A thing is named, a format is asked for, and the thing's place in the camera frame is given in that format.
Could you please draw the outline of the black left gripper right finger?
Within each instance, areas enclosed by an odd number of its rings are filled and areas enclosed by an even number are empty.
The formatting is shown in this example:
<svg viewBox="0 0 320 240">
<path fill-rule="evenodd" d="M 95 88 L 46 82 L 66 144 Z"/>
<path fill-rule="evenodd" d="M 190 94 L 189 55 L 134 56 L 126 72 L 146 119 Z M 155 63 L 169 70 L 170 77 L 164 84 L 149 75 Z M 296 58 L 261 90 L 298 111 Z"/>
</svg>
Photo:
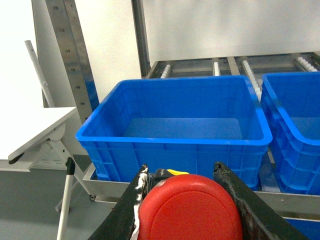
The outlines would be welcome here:
<svg viewBox="0 0 320 240">
<path fill-rule="evenodd" d="M 278 215 L 223 162 L 216 161 L 213 180 L 233 199 L 245 240 L 307 240 L 304 234 Z"/>
</svg>

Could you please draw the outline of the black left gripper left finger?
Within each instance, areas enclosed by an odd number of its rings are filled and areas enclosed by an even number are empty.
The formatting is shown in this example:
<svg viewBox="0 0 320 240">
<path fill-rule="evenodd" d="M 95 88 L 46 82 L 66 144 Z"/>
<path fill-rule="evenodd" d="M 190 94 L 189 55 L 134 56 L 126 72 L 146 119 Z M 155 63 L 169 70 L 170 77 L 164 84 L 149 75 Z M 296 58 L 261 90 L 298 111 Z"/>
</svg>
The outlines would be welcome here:
<svg viewBox="0 0 320 240">
<path fill-rule="evenodd" d="M 149 168 L 143 164 L 113 210 L 89 237 L 90 240 L 136 240 L 139 208 L 149 190 Z"/>
</svg>

